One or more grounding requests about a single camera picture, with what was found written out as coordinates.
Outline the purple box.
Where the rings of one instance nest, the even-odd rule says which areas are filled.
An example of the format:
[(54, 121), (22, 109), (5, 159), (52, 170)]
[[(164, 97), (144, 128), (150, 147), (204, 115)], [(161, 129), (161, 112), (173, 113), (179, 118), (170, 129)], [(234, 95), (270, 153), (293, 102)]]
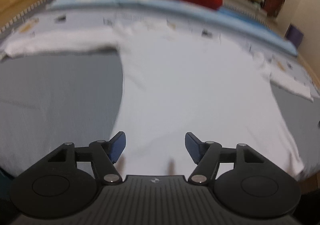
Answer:
[(285, 38), (290, 41), (297, 49), (303, 40), (304, 34), (293, 24), (287, 28)]

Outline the grey printed bed cover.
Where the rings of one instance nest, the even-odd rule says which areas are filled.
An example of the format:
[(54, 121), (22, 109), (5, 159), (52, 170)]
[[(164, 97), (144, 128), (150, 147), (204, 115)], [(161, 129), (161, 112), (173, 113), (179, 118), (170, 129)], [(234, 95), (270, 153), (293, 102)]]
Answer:
[(304, 163), (297, 178), (319, 171), (319, 93), (294, 56), (243, 33), (175, 14), (97, 7), (49, 10), (51, 2), (25, 9), (1, 33), (1, 167), (9, 174), (19, 175), (65, 142), (87, 146), (115, 135), (123, 69), (114, 48), (11, 58), (4, 52), (6, 43), (55, 30), (160, 22), (208, 39), (225, 35), (249, 55), (262, 57)]

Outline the white t-shirt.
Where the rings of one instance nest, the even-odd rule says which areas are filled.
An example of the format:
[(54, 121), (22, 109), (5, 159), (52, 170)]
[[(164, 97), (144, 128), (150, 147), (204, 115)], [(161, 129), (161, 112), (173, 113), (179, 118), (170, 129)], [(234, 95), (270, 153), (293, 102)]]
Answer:
[(55, 30), (9, 41), (14, 58), (114, 48), (123, 93), (114, 132), (124, 131), (125, 175), (189, 174), (184, 135), (225, 147), (245, 143), (292, 177), (304, 169), (295, 140), (274, 98), (272, 72), (225, 35), (208, 39), (166, 23)]

